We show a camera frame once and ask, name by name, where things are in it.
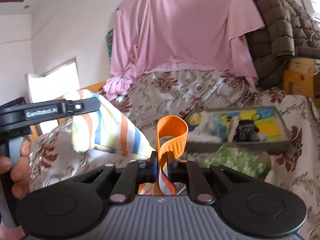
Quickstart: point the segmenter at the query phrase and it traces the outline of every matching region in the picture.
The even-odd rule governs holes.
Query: white wall
[[[0,105],[27,95],[32,72],[31,15],[0,16]]]
[[[81,87],[109,78],[106,34],[121,1],[42,0],[32,15],[35,74],[76,57]]]

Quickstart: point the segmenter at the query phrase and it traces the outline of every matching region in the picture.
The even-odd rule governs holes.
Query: pink fabric
[[[117,11],[108,99],[145,73],[229,71],[257,80],[244,34],[263,27],[252,0],[124,0]]]

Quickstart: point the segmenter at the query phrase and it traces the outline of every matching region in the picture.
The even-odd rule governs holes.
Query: green fabric
[[[216,155],[197,157],[196,162],[204,168],[209,168],[212,163],[219,163],[254,178],[260,178],[268,172],[267,165],[257,155],[227,144],[221,146]]]

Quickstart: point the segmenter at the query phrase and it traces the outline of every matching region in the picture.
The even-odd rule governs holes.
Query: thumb
[[[8,172],[10,168],[11,168],[10,158],[0,156],[0,174]]]

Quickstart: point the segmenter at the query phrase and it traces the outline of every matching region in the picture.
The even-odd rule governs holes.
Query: floral bedsheet
[[[193,109],[226,106],[277,107],[291,131],[291,149],[274,152],[266,181],[291,190],[306,203],[307,220],[300,235],[320,238],[320,115],[313,101],[279,88],[249,91],[241,78],[217,71],[156,72],[145,75],[126,97],[112,102],[147,136],[163,116],[186,117]]]
[[[155,72],[141,78],[127,96],[112,103],[122,111],[154,145],[156,123],[173,114],[182,118],[194,109],[226,106],[275,105],[291,131],[291,149],[272,154],[272,170],[266,181],[291,190],[306,203],[307,220],[300,235],[320,238],[320,115],[313,101],[287,95],[279,88],[249,91],[242,78],[218,71],[184,70]],[[68,124],[33,142],[30,172],[31,189],[96,168],[106,162],[126,165],[130,159],[108,153],[72,149]]]

